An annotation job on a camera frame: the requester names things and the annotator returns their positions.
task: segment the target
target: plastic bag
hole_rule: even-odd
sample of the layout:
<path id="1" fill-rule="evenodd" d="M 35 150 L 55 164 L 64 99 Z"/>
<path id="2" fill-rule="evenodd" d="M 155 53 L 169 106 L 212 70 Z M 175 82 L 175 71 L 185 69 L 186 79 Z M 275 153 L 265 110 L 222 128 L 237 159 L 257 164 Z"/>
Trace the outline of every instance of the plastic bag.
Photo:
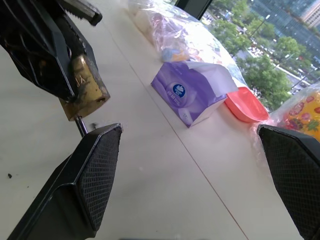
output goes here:
<path id="1" fill-rule="evenodd" d="M 320 83 L 301 90 L 272 112 L 268 120 L 256 123 L 250 128 L 258 164 L 267 167 L 265 151 L 257 134 L 257 128 L 260 124 L 294 130 L 310 135 L 320 142 Z"/>
<path id="2" fill-rule="evenodd" d="M 193 61 L 220 64 L 247 85 L 222 44 L 196 18 L 163 0 L 128 0 L 138 29 L 154 45 L 164 62 Z"/>

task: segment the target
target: purple tissue box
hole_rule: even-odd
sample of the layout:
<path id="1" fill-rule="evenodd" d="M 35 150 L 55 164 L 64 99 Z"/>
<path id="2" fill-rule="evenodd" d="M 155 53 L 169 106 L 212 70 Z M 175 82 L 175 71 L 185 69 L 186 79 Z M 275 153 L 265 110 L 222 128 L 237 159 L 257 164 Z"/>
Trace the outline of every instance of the purple tissue box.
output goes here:
<path id="1" fill-rule="evenodd" d="M 227 98 L 217 97 L 212 82 L 186 62 L 165 62 L 151 85 L 188 128 L 210 117 Z"/>

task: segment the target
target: logo on tissue box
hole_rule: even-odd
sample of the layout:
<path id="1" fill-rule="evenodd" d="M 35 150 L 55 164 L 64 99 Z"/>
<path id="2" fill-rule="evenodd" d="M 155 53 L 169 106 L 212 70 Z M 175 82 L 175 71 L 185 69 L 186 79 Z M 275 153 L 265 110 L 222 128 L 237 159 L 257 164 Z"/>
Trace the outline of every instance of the logo on tissue box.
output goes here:
<path id="1" fill-rule="evenodd" d="M 186 94 L 186 89 L 181 84 L 174 85 L 172 90 L 180 98 L 182 98 Z"/>

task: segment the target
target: metal rod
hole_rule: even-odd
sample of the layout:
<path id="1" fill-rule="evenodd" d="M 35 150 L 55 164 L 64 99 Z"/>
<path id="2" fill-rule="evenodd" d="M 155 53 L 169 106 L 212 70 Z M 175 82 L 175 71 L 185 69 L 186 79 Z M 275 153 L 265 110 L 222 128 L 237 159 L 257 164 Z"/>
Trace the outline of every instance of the metal rod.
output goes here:
<path id="1" fill-rule="evenodd" d="M 84 121 L 82 121 L 82 117 L 77 116 L 74 120 L 75 120 L 76 126 L 79 129 L 81 136 L 84 137 L 88 133 L 88 130 L 86 128 Z"/>

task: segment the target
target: table surface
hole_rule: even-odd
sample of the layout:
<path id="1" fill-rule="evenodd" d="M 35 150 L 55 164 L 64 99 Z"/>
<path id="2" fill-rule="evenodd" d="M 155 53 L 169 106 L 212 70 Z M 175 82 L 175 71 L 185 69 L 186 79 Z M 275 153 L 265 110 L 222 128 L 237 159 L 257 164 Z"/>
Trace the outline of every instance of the table surface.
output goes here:
<path id="1" fill-rule="evenodd" d="M 162 66 L 153 46 L 116 0 L 93 2 L 102 22 L 74 21 L 94 49 L 111 99 L 84 121 L 124 128 L 96 239 L 302 239 L 257 165 L 250 126 L 223 104 L 186 128 L 150 86 Z M 0 239 L 6 239 L 81 136 L 58 99 L 23 79 L 3 49 L 0 72 Z"/>

